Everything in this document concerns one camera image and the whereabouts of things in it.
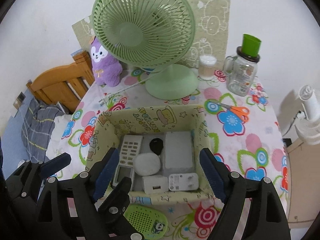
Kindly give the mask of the yellow cartoon fabric storage box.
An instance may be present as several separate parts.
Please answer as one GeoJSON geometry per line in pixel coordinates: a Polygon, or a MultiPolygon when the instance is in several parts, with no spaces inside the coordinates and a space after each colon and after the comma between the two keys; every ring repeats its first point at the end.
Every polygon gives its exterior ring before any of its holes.
{"type": "Polygon", "coordinates": [[[132,202],[157,205],[210,199],[213,191],[200,164],[211,146],[199,105],[138,107],[101,113],[89,142],[86,170],[102,170],[94,199],[130,180],[132,202]]]}

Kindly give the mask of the translucent grey plastic case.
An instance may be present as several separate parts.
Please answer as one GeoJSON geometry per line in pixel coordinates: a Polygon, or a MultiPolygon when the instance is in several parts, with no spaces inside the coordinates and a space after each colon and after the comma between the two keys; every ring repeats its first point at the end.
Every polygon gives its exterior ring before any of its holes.
{"type": "Polygon", "coordinates": [[[194,172],[193,142],[190,131],[165,133],[162,165],[166,175],[194,172]]]}

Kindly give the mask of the black round object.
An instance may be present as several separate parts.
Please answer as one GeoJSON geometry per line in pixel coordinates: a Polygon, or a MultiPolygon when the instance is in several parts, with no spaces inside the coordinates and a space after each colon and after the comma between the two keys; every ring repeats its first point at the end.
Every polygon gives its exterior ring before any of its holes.
{"type": "Polygon", "coordinates": [[[150,150],[157,156],[161,155],[164,144],[161,138],[153,138],[149,143],[150,150]]]}

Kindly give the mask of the beige cartoon board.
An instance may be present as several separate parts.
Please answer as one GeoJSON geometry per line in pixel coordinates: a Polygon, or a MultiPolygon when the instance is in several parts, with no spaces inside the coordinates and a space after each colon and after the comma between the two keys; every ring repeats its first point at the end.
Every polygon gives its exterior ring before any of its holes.
{"type": "MultiPolygon", "coordinates": [[[[230,0],[187,0],[195,18],[195,37],[189,51],[178,61],[189,68],[197,68],[199,57],[213,55],[217,58],[217,68],[221,69],[228,39],[230,0]]],[[[72,25],[76,38],[83,50],[90,56],[95,33],[92,16],[72,25]]]]}

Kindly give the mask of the green desk fan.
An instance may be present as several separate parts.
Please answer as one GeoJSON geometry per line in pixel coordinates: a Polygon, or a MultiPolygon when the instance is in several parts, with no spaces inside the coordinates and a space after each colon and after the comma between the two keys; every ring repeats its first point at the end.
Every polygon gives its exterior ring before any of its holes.
{"type": "Polygon", "coordinates": [[[151,96],[176,100],[197,89],[196,74],[180,64],[195,37],[187,0],[95,0],[92,21],[109,53],[149,73],[142,83],[151,96]]]}

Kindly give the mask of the glass mason jar mug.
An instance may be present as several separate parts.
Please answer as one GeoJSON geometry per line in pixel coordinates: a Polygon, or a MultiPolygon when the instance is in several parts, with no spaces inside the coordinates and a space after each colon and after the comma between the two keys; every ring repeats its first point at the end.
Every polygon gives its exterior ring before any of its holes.
{"type": "Polygon", "coordinates": [[[238,46],[234,56],[225,58],[223,72],[226,76],[227,88],[238,96],[246,96],[254,82],[258,71],[260,56],[249,56],[238,46]]]}

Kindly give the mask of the white 45W charger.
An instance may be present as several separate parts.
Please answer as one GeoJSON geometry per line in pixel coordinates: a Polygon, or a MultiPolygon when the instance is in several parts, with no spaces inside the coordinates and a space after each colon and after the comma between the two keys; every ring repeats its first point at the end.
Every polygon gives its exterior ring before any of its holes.
{"type": "Polygon", "coordinates": [[[168,179],[170,191],[195,191],[199,188],[199,176],[196,173],[171,174],[168,179]]]}

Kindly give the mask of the grey remote control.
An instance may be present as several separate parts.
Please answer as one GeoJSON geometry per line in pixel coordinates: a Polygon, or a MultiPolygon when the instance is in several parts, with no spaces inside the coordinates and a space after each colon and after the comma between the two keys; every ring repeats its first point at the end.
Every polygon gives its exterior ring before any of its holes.
{"type": "Polygon", "coordinates": [[[140,154],[142,143],[143,136],[141,135],[126,134],[123,137],[119,154],[119,163],[112,181],[113,188],[115,188],[124,177],[131,179],[131,189],[133,188],[135,179],[133,162],[137,155],[140,154]]]}

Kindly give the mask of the green cup on jar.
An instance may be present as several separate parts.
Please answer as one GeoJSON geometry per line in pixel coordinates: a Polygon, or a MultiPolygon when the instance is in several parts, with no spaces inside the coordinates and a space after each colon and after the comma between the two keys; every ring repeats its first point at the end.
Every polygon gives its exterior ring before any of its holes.
{"type": "Polygon", "coordinates": [[[249,34],[243,34],[241,51],[247,56],[257,57],[259,54],[261,40],[249,34]]]}

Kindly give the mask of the floral tablecloth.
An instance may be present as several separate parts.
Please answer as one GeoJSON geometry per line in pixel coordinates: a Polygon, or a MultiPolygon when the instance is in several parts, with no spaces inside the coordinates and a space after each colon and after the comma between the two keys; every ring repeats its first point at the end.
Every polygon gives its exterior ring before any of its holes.
{"type": "Polygon", "coordinates": [[[269,177],[279,194],[283,207],[288,206],[289,186],[286,152],[276,115],[260,81],[249,93],[237,96],[228,91],[222,71],[217,70],[210,81],[200,81],[198,89],[177,100],[158,100],[145,90],[142,80],[148,74],[141,69],[124,72],[121,83],[114,88],[93,85],[80,101],[59,133],[57,153],[67,152],[72,161],[57,173],[59,179],[70,179],[84,170],[89,142],[97,117],[104,110],[122,110],[140,106],[202,105],[211,141],[211,151],[231,170],[246,178],[269,177]],[[242,122],[234,113],[215,103],[247,107],[249,121],[242,122]]]}

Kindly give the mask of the purple plush toy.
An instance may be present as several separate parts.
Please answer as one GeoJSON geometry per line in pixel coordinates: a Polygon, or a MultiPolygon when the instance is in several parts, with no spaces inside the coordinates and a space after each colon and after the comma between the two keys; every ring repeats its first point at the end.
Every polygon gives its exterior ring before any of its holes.
{"type": "Polygon", "coordinates": [[[96,37],[93,37],[91,42],[90,56],[97,85],[107,85],[108,87],[119,85],[120,75],[123,71],[122,65],[100,44],[96,37]]]}

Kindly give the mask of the cotton swab container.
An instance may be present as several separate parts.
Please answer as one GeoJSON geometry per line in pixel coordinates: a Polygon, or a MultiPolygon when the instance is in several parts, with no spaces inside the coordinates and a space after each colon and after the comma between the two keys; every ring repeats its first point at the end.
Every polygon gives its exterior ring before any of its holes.
{"type": "Polygon", "coordinates": [[[203,80],[211,80],[214,77],[216,57],[213,55],[201,55],[199,57],[199,77],[203,80]]]}

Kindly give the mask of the white oval pebble object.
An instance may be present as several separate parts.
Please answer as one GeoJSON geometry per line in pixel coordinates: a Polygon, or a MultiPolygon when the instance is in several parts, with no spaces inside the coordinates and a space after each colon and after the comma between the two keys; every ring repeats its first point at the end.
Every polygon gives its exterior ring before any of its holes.
{"type": "Polygon", "coordinates": [[[160,158],[154,153],[141,153],[133,162],[133,169],[139,176],[151,176],[161,169],[160,158]]]}

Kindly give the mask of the white standing fan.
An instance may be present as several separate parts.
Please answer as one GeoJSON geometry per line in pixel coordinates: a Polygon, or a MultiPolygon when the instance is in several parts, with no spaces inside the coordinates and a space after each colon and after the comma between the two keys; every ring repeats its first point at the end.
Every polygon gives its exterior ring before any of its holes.
{"type": "Polygon", "coordinates": [[[294,127],[299,139],[309,145],[319,144],[319,91],[304,85],[298,93],[303,110],[297,115],[294,127]]]}

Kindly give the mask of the white USB charger cube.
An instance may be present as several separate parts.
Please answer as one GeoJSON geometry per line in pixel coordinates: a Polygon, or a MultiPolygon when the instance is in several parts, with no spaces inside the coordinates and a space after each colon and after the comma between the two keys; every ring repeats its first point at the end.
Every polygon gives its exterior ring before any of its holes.
{"type": "Polygon", "coordinates": [[[143,190],[146,194],[156,194],[169,191],[168,178],[161,175],[142,177],[143,190]]]}

